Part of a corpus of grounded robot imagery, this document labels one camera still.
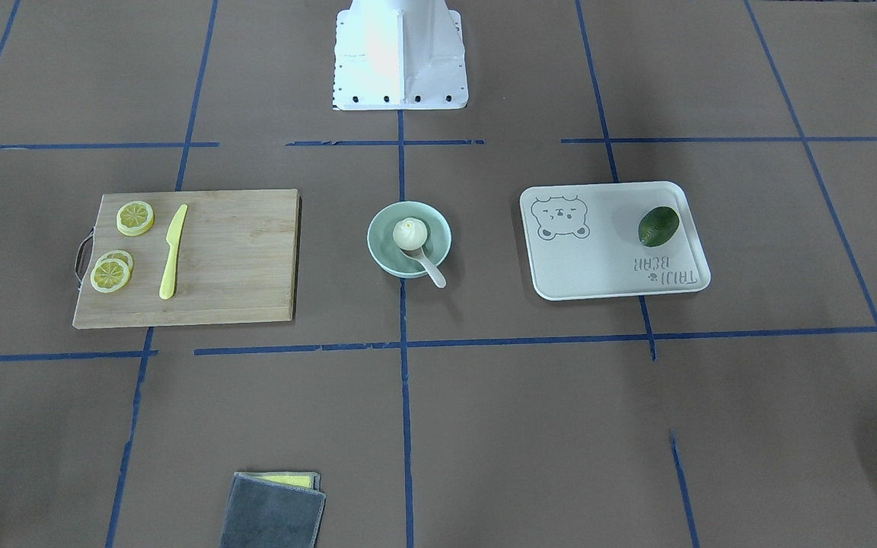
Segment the cream bear print tray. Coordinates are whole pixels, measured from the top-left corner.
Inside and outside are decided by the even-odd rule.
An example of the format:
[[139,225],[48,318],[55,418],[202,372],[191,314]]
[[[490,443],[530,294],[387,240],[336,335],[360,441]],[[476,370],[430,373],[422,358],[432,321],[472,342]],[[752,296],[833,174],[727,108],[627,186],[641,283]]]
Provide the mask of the cream bear print tray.
[[[651,209],[679,226],[661,246],[638,239]],[[687,197],[671,181],[533,186],[519,208],[534,290],[547,301],[688,294],[711,273]]]

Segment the light green bowl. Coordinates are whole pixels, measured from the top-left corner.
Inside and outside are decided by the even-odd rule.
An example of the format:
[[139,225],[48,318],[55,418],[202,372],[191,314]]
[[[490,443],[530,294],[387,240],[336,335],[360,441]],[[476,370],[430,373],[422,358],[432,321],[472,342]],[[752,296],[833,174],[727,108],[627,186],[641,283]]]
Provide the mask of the light green bowl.
[[435,265],[441,265],[451,250],[451,228],[445,216],[424,202],[393,202],[377,212],[368,226],[368,250],[376,263],[396,277],[416,279],[427,276],[425,268],[416,260],[405,256],[394,243],[394,226],[405,218],[423,221],[428,230],[428,239],[423,243],[423,252]]

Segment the lemon slice near edge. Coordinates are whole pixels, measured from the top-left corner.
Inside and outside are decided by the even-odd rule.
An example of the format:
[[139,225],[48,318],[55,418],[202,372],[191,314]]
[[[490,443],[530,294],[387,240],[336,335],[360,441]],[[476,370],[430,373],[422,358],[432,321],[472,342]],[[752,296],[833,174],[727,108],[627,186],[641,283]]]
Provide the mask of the lemon slice near edge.
[[131,281],[131,267],[125,260],[117,257],[98,260],[91,270],[90,280],[95,291],[101,294],[111,294],[125,288]]

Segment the bamboo cutting board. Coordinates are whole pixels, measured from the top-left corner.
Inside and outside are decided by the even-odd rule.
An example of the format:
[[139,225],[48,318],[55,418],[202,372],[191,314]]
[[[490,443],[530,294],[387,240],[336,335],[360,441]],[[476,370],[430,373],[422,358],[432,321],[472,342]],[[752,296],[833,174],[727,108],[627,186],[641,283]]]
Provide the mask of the bamboo cutting board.
[[[128,237],[116,215],[126,202],[146,201],[152,228]],[[177,287],[159,298],[166,264],[166,233],[181,204],[188,205],[177,265]],[[131,281],[101,294],[85,279],[72,323],[104,327],[227,325],[292,320],[295,316],[298,229],[297,190],[213,190],[108,193],[94,223],[95,261],[102,253],[133,256]]]

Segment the grey yellow folded cloth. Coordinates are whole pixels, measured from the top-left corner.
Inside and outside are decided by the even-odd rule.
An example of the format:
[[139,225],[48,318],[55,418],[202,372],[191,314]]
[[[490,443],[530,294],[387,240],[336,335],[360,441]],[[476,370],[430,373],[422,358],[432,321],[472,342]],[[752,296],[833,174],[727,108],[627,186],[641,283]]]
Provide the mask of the grey yellow folded cloth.
[[219,546],[314,547],[324,507],[317,472],[236,472]]

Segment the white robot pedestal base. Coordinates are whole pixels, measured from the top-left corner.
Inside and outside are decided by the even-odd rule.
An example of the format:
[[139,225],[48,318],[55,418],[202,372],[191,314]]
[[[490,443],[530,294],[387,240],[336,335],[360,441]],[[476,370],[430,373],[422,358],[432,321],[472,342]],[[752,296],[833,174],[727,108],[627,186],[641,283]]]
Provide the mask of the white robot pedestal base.
[[445,1],[352,1],[335,24],[332,107],[463,109],[463,24]]

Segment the yellow plastic knife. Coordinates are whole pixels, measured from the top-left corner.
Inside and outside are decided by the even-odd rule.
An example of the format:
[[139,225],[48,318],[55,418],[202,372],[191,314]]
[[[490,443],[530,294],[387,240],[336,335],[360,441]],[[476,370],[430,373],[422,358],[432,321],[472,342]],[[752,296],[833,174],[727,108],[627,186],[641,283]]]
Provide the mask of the yellow plastic knife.
[[166,233],[166,242],[168,245],[166,264],[161,274],[161,283],[159,287],[159,298],[167,301],[175,294],[177,287],[177,265],[178,254],[180,254],[180,239],[183,232],[183,226],[188,211],[187,204],[181,204],[171,219],[170,225]]

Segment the white steamed bun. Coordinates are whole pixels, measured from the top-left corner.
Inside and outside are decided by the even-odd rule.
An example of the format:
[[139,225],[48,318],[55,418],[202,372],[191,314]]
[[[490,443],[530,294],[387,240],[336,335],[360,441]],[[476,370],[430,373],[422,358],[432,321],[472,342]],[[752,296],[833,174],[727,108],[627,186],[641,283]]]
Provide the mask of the white steamed bun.
[[420,249],[427,242],[428,236],[429,229],[426,223],[412,216],[401,219],[392,232],[394,243],[404,252]]

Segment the white ceramic spoon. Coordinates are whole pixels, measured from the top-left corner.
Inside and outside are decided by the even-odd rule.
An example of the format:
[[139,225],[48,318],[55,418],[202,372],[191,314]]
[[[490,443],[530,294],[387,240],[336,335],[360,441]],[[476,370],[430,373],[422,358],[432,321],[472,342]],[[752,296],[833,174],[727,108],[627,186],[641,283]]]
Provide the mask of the white ceramic spoon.
[[401,253],[404,256],[407,256],[408,259],[412,259],[420,263],[421,267],[424,268],[426,274],[429,278],[431,278],[432,283],[435,284],[436,288],[445,288],[448,284],[446,281],[445,275],[442,274],[442,271],[427,257],[427,254],[424,252],[423,247],[417,247],[416,249],[405,250],[401,247]]

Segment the hidden lemon slice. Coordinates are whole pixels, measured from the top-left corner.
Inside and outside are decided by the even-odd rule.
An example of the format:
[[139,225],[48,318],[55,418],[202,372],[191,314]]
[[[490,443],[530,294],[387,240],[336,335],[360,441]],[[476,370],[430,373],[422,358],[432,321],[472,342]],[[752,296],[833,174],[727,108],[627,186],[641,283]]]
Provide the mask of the hidden lemon slice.
[[97,261],[95,262],[102,263],[102,261],[111,259],[118,259],[123,261],[123,263],[128,266],[129,270],[133,270],[133,267],[135,266],[135,260],[133,260],[132,254],[130,252],[126,252],[125,250],[111,250],[110,252],[101,254],[101,256],[98,257]]

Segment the green lime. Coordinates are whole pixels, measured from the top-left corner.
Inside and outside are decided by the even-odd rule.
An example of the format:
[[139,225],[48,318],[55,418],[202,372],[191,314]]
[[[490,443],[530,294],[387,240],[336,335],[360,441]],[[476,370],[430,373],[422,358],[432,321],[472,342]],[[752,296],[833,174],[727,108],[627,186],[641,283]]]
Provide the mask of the green lime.
[[644,247],[660,247],[675,236],[679,226],[678,212],[672,207],[650,209],[638,222],[638,241]]

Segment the upper lemon slice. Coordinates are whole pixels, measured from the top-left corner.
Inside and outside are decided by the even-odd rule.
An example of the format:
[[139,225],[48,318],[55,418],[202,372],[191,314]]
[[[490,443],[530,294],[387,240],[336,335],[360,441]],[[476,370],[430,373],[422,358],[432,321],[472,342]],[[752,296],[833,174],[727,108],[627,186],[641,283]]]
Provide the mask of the upper lemon slice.
[[155,221],[155,211],[146,201],[126,202],[118,209],[116,226],[119,233],[136,237],[149,231]]

